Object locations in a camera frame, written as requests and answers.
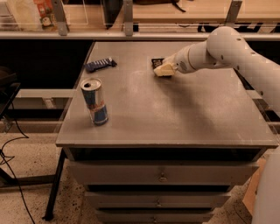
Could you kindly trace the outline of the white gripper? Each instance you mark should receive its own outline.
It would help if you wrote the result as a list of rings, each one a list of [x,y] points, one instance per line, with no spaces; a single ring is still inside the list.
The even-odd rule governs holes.
[[[173,76],[176,72],[189,74],[195,71],[189,59],[191,47],[186,46],[163,60],[163,63],[154,69],[157,77]]]

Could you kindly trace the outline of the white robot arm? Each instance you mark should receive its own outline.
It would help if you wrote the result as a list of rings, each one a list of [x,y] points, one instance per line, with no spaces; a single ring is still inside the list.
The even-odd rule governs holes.
[[[232,27],[218,27],[206,41],[188,45],[163,59],[154,73],[160,77],[221,67],[236,69],[280,116],[280,66],[255,52]],[[264,166],[252,224],[280,224],[280,146]]]

